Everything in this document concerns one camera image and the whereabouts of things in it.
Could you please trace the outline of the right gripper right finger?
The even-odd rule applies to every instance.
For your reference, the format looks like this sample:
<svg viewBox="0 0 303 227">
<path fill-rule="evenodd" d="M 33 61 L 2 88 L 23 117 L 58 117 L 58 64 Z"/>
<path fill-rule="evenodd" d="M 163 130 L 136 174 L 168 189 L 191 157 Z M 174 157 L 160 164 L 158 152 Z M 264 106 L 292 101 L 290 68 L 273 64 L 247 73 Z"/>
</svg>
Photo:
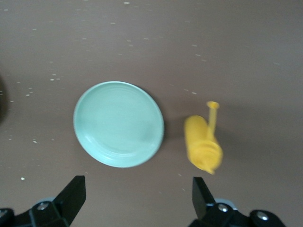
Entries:
<svg viewBox="0 0 303 227">
<path fill-rule="evenodd" d="M 282 220 L 272 212 L 253 210 L 248 216 L 226 200 L 216 201 L 205 181 L 194 177 L 192 203 L 197 215 L 190 227 L 284 227 Z"/>
</svg>

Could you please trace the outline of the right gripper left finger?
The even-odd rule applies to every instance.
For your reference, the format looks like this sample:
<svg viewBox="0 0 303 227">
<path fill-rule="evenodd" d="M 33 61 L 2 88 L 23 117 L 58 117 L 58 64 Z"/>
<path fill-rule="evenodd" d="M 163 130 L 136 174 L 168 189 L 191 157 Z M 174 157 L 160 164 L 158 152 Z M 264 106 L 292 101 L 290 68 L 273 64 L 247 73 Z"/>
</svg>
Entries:
<svg viewBox="0 0 303 227">
<path fill-rule="evenodd" d="M 69 227 L 86 200 L 85 176 L 75 176 L 54 198 L 39 201 L 16 215 L 13 209 L 0 209 L 2 227 Z"/>
</svg>

